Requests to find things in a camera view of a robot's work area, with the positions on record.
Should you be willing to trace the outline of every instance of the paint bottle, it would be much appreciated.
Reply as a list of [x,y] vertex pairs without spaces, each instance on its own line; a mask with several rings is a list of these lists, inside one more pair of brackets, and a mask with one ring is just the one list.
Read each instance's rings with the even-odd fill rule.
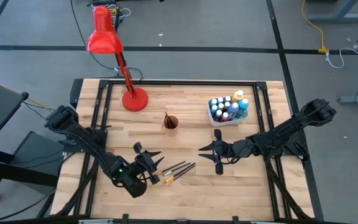
[[248,99],[242,99],[239,101],[239,111],[237,112],[235,118],[243,118],[248,116]]
[[223,109],[224,109],[223,103],[218,104],[218,110],[223,111]]
[[243,98],[244,98],[244,92],[242,90],[239,90],[234,93],[233,97],[231,98],[231,103],[238,103]]
[[227,109],[227,113],[229,114],[229,121],[233,120],[236,116],[237,112],[239,111],[239,104],[232,103],[229,108]]
[[224,102],[229,102],[229,103],[230,103],[230,101],[231,101],[231,97],[230,97],[230,96],[227,96],[227,97],[224,98]]
[[214,114],[216,113],[217,110],[218,110],[218,106],[212,105],[212,107],[211,107],[211,115],[212,115],[212,117],[214,116]]
[[216,122],[219,122],[219,120],[221,119],[221,116],[222,116],[222,111],[221,110],[217,110],[214,117],[213,117],[213,120],[216,121]]
[[222,114],[221,122],[225,122],[229,120],[229,114],[227,112],[224,112]]
[[209,101],[209,106],[216,105],[217,103],[218,103],[218,101],[216,99],[212,99]]
[[222,98],[222,97],[219,97],[219,98],[218,98],[218,104],[219,104],[219,103],[223,103],[223,98]]
[[223,111],[227,111],[227,109],[229,108],[229,106],[230,106],[230,102],[225,102],[225,103],[224,103]]

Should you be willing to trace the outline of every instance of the red desk lamp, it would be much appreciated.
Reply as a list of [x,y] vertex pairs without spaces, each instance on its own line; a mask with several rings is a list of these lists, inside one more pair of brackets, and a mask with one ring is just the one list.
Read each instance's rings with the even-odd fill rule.
[[134,88],[131,75],[122,54],[124,47],[112,26],[111,13],[106,6],[97,6],[93,11],[94,31],[86,43],[86,50],[96,54],[116,54],[117,63],[124,76],[127,91],[122,96],[122,104],[129,111],[140,111],[148,102],[147,93]]

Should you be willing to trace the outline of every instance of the lamp base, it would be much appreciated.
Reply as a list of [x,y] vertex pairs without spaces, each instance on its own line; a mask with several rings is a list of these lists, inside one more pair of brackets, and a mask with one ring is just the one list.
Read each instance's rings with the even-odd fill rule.
[[140,111],[147,106],[149,97],[142,88],[135,88],[135,96],[132,97],[129,91],[122,96],[122,104],[129,111]]

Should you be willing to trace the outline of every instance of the white cable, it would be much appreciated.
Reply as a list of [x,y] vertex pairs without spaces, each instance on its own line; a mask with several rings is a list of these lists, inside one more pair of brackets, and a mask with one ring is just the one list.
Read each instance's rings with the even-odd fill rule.
[[[105,4],[104,6],[106,6],[110,11],[112,11],[112,10],[114,10],[114,9],[117,8],[117,6],[116,6],[115,4]],[[92,4],[91,4],[91,7],[92,7],[92,11],[93,11],[96,6],[92,3]],[[124,11],[124,10],[128,10],[128,14],[122,15],[122,16],[120,16],[120,17],[128,17],[128,16],[130,16],[130,15],[132,14],[131,10],[128,9],[128,8],[122,8],[122,9],[120,9],[120,11]]]
[[350,49],[348,47],[343,47],[341,49],[339,49],[339,56],[341,57],[341,60],[342,60],[342,65],[337,67],[335,65],[333,65],[329,59],[329,52],[326,53],[326,61],[329,63],[329,65],[332,67],[332,68],[343,68],[343,66],[345,66],[345,62],[343,61],[343,57],[342,57],[342,50],[343,49],[346,49],[346,50],[351,50],[353,51],[354,53],[356,53],[358,55],[358,52],[356,50],[353,50],[353,49]]
[[132,14],[131,10],[128,9],[128,8],[122,8],[122,9],[120,9],[121,12],[124,11],[124,10],[128,10],[129,13],[126,14],[126,15],[122,15],[122,16],[120,16],[120,17],[128,17],[128,16],[130,16],[130,15]]

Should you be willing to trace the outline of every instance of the paintbrush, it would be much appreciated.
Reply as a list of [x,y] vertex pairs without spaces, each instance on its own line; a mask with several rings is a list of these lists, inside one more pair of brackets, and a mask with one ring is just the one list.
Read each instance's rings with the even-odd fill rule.
[[169,168],[166,168],[165,170],[159,172],[157,175],[160,175],[160,174],[162,174],[162,173],[165,172],[165,171],[168,171],[168,170],[170,170],[170,169],[172,169],[172,168],[174,168],[174,167],[176,167],[176,166],[179,166],[180,164],[182,164],[182,163],[184,163],[184,162],[186,162],[186,161],[180,162],[180,163],[178,163],[178,164],[176,164],[176,165],[173,165],[173,166],[171,166],[171,167],[169,167]]
[[167,122],[167,128],[168,129],[173,129],[175,128],[174,123],[172,122],[171,118],[169,117],[169,115],[167,114],[167,112],[165,112],[165,120]]
[[174,180],[176,180],[177,178],[181,177],[183,174],[186,174],[189,170],[191,170],[193,167],[196,166],[196,163],[192,163],[191,165],[189,165],[188,167],[184,168],[182,171],[180,171],[179,173],[175,174],[174,176],[168,178],[167,180],[164,180],[164,184],[173,182]]
[[181,169],[181,168],[187,166],[188,164],[190,164],[190,163],[188,162],[188,163],[186,163],[186,164],[183,165],[183,166],[180,166],[180,167],[178,167],[178,168],[176,168],[176,169],[173,169],[173,170],[171,170],[171,171],[169,171],[169,172],[166,172],[166,173],[164,173],[163,176],[166,176],[166,175],[168,175],[168,174],[170,174],[170,173],[172,173],[172,172],[174,172],[174,171],[176,171],[176,170],[178,170],[178,169]]

